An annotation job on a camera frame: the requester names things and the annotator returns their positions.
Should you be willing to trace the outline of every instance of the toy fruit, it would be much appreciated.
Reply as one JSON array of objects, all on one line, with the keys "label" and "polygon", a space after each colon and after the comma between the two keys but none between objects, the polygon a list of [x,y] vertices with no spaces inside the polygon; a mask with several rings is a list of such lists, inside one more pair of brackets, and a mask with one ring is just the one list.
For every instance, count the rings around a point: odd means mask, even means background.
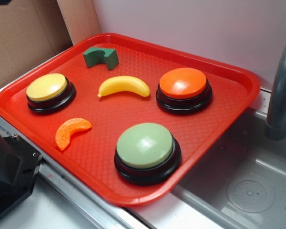
[{"label": "toy fruit", "polygon": [[209,81],[202,71],[194,68],[177,68],[161,77],[156,99],[163,110],[187,115],[209,105],[212,93]]},{"label": "toy fruit", "polygon": [[73,118],[69,119],[63,123],[56,131],[55,134],[55,143],[56,146],[62,151],[69,144],[71,136],[79,131],[84,131],[92,128],[92,125],[89,121],[83,118]]},{"label": "toy fruit", "polygon": [[179,167],[181,149],[164,126],[142,123],[120,136],[114,156],[115,167],[123,179],[136,185],[165,181]]},{"label": "toy fruit", "polygon": [[143,97],[148,97],[150,90],[141,79],[133,76],[116,76],[105,80],[100,88],[98,97],[110,95],[117,92],[133,92]]},{"label": "toy fruit", "polygon": [[36,114],[59,111],[76,96],[74,85],[62,74],[50,73],[34,80],[26,90],[28,107]]}]

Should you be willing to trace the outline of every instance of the green foam block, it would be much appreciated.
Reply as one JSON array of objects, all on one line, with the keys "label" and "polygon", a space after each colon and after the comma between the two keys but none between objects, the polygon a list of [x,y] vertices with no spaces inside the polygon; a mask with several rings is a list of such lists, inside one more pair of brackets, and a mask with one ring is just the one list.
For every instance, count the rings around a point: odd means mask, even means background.
[{"label": "green foam block", "polygon": [[108,70],[112,70],[119,63],[118,53],[115,49],[89,48],[84,54],[87,67],[105,63]]}]

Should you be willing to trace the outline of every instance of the white wall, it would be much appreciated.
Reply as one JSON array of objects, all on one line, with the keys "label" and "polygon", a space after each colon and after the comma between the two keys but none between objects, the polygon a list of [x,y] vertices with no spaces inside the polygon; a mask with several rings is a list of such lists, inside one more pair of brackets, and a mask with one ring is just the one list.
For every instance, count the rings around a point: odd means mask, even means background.
[{"label": "white wall", "polygon": [[93,0],[115,32],[248,69],[270,88],[286,44],[286,0]]}]

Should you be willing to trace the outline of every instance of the stainless steel sink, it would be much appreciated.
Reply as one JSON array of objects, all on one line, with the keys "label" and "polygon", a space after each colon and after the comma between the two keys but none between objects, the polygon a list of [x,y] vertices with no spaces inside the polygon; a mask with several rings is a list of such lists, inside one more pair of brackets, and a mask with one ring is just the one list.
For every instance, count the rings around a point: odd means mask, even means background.
[{"label": "stainless steel sink", "polygon": [[267,139],[265,119],[247,109],[173,194],[223,228],[286,229],[286,138]]}]

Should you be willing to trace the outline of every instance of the drain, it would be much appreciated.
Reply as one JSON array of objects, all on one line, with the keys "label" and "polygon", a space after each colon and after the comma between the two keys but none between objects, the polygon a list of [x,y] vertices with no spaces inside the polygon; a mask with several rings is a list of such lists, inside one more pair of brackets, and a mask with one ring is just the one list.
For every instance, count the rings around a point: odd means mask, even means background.
[{"label": "drain", "polygon": [[228,186],[227,194],[235,207],[250,213],[267,210],[275,199],[271,185],[253,174],[233,179]]}]

